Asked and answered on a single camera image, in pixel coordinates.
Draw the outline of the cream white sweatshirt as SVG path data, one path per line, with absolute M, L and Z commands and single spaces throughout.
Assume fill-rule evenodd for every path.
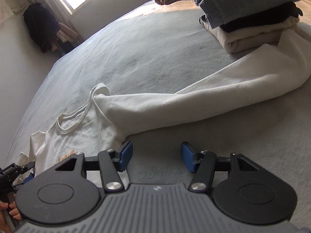
M 310 77 L 310 42 L 285 30 L 277 46 L 262 45 L 218 72 L 174 94 L 111 95 L 100 83 L 77 110 L 61 114 L 48 131 L 30 137 L 18 164 L 34 174 L 76 153 L 117 149 L 133 134 L 196 122 L 279 97 Z

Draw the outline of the beige folded garment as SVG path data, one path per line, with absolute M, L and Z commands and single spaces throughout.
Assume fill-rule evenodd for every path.
M 199 22 L 218 40 L 219 44 L 226 52 L 232 54 L 260 47 L 263 44 L 278 43 L 282 32 L 285 30 L 293 30 L 296 33 L 299 32 L 297 26 L 299 18 L 292 16 L 282 23 L 241 28 L 231 33 L 225 32 L 220 27 L 212 29 L 211 26 L 208 25 L 204 15 L 200 17 Z

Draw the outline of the pink garment on rack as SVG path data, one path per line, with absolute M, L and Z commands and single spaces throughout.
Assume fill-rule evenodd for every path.
M 57 37 L 63 42 L 73 43 L 78 39 L 78 33 L 66 26 L 65 24 L 59 22 L 59 31 L 56 33 Z

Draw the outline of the dark coat on rack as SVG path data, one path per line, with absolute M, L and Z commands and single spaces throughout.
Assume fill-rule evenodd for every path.
M 41 3 L 31 4 L 23 14 L 31 39 L 43 53 L 52 50 L 52 43 L 57 41 L 59 23 L 54 15 Z

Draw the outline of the black folded garment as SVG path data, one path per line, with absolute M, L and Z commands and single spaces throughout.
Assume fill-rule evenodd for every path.
M 256 14 L 237 18 L 221 25 L 220 28 L 227 33 L 231 33 L 242 28 L 279 24 L 290 16 L 294 18 L 303 16 L 303 11 L 294 2 L 287 2 Z

